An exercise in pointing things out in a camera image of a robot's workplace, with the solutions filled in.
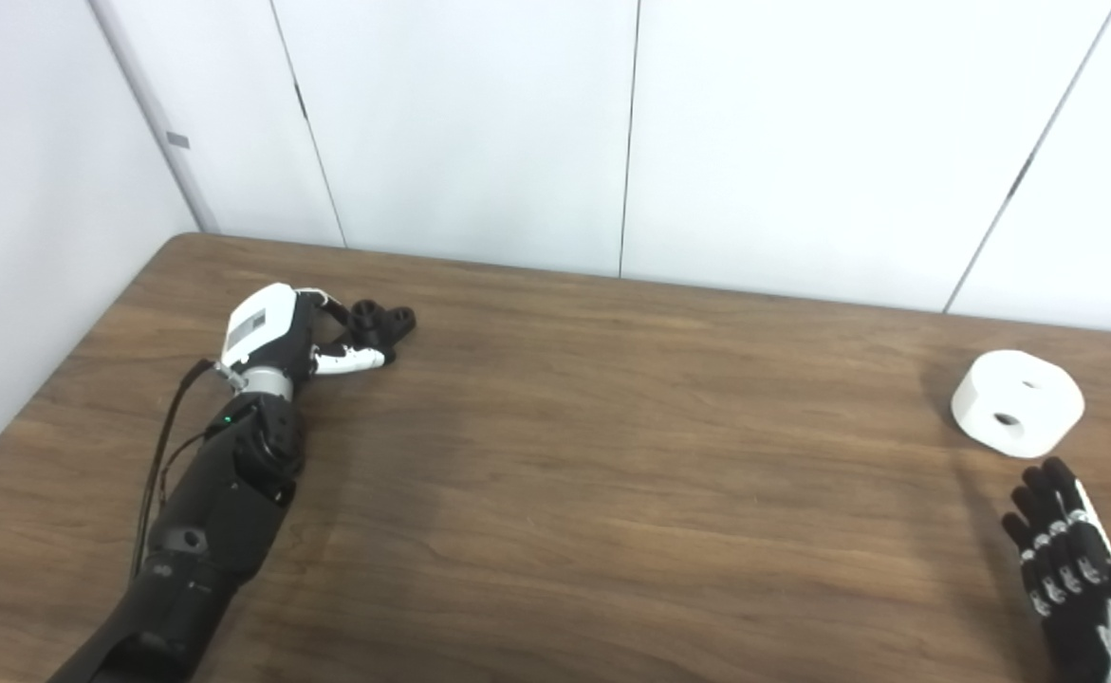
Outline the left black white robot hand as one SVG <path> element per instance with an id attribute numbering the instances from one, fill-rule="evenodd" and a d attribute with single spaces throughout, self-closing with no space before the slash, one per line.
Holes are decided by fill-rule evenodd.
<path id="1" fill-rule="evenodd" d="M 261 288 L 230 315 L 220 362 L 239 376 L 256 366 L 278 369 L 300 385 L 309 378 L 351 375 L 396 361 L 390 346 L 360 344 L 350 337 L 317 342 L 313 324 L 318 314 L 331 317 L 351 332 L 350 308 L 323 289 Z"/>

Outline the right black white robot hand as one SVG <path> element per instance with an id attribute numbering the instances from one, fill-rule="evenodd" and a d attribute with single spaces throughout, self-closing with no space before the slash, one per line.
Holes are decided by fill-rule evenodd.
<path id="1" fill-rule="evenodd" d="M 1111 540 L 1062 458 L 1027 468 L 1001 519 L 1058 682 L 1111 682 Z"/>

